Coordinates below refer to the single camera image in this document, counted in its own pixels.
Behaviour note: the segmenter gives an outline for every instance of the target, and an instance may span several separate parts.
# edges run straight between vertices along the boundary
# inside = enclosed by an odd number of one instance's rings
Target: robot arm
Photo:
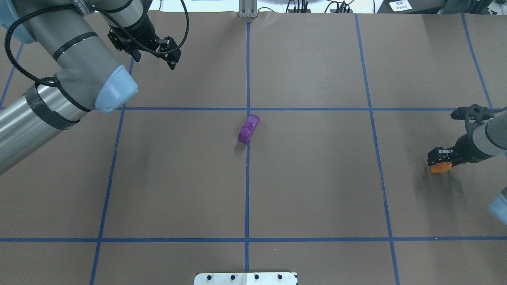
[[[137,61],[138,49],[147,51],[174,69],[184,40],[176,45],[169,37],[157,37],[147,14],[150,3],[151,0],[0,0],[0,23],[8,28],[8,57],[35,81],[19,100],[0,111],[0,175],[93,109],[109,113],[137,93],[128,71],[83,19],[90,11],[106,16],[111,25],[109,36],[117,49],[130,53]],[[44,79],[25,71],[10,52],[12,35],[26,44],[39,41],[61,70]]]
[[[453,166],[481,162],[507,152],[506,109],[493,111],[474,104],[453,111],[451,118],[465,121],[466,134],[453,147],[437,147],[428,153],[432,173],[444,173]],[[489,205],[489,211],[507,225],[507,188]]]

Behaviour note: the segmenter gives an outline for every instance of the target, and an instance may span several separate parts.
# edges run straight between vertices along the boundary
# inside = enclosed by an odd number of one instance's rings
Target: white label
[[[395,12],[410,10],[412,8],[408,0],[389,2],[389,5],[391,5],[392,10]]]

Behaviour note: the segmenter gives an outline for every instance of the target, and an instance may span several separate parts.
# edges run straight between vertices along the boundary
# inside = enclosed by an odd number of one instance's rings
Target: silver metal tube
[[[25,96],[0,111],[0,175],[60,132],[32,111]]]

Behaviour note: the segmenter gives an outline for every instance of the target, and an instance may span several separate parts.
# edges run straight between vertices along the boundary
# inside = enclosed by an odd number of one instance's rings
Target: purple block
[[[248,142],[250,141],[250,138],[254,134],[257,124],[260,121],[261,121],[261,117],[254,115],[254,114],[250,114],[250,117],[248,117],[248,119],[246,119],[246,122],[243,125],[243,128],[241,129],[241,131],[239,131],[238,141],[247,145]]]

